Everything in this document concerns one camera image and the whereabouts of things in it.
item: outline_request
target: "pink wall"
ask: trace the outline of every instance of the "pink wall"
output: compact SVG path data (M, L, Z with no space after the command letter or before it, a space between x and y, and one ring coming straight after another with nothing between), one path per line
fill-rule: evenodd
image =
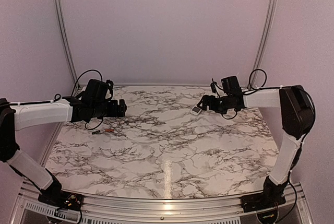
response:
M0 98L33 101L68 94L72 83L53 0L0 0ZM17 133L21 149L41 157L54 125ZM8 223L21 178L0 162L0 223Z
M312 95L316 124L293 171L314 223L332 223L334 209L334 0L279 0L262 68L268 85L301 84ZM279 112L262 110L276 138Z
M209 84L253 68L269 0L62 0L78 73Z

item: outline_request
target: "aluminum frame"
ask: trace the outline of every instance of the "aluminum frame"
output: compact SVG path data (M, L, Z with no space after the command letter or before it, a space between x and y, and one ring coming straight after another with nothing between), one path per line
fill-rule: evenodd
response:
M253 70L260 68L261 63L263 61L266 46L267 46L267 42L268 42L269 33L270 33L270 30L271 30L271 27L272 27L273 18L274 18L275 11L276 11L276 7L277 7L277 0L269 0L266 22L265 22L265 26L264 26L264 29L263 29L260 45L259 45L259 48L257 50ZM250 80L251 81L250 84L252 86L255 85L256 78L257 78L257 73L255 73Z
M78 76L77 76L77 72L76 72L76 69L75 69L74 61L73 61L73 58L72 58L72 54L71 54L71 50L70 50L70 46L69 46L68 38L67 38L67 34L66 34L64 16L63 16L63 10L62 10L62 3L61 3L61 0L54 0L54 1L55 1L56 15L57 15L57 20L58 20L58 25L59 25L59 31L61 33L63 47L64 47L64 51L65 51L66 61L67 61L67 64L68 64L68 68L69 68L69 72L70 72L73 84L75 84ZM269 36L269 32L270 32L270 29L272 27L272 21L273 21L273 17L274 17L274 14L275 14L276 6L277 6L277 0L269 0L266 22L265 22L265 26L264 26L264 29L263 29L261 41L260 41L260 44L259 44L259 48L257 50L257 54L256 54L256 58L255 58L255 62L254 62L254 66L253 66L252 70L255 70L255 69L259 68L262 61L263 61L264 51L265 51L265 48L266 48L266 45L267 45L267 39L268 39L268 36ZM251 85L254 85L256 78L257 78L257 73L255 73L253 75L253 77L251 79L251 82L250 82ZM82 86L83 85L80 84L80 82L78 82L77 89L79 89Z
M77 72L75 70L72 53L69 47L68 38L66 34L66 28L65 28L65 22L64 22L64 16L63 16L63 10L62 10L62 2L61 0L54 0L55 8L56 8L56 15L57 15L57 21L59 26L59 31L62 38L62 43L65 51L65 56L68 64L68 69L72 78L73 84L75 84L78 76Z
M295 184L297 190L297 201L301 220L303 224L312 224L309 208L301 185ZM24 181L15 203L15 209L11 217L11 224L21 223L26 203L36 203L53 211L55 207L39 203L37 201L39 192L29 182ZM286 187L284 191L287 203L283 206L292 206L295 194L292 187ZM221 196L199 199L135 199L111 196L99 196L83 194L82 215L84 218L113 220L124 223L193 223L205 224L217 222L228 218L253 215L255 212L244 213L241 207L241 196ZM64 216L79 216L74 211L59 211Z

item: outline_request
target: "white marble tabletop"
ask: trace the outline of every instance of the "white marble tabletop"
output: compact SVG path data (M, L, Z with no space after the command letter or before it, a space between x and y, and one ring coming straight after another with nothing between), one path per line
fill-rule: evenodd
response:
M209 88L129 86L126 117L63 126L48 168L63 189L131 198L201 198L261 190L278 150L258 109L232 120L189 110ZM92 120L94 127L99 120Z

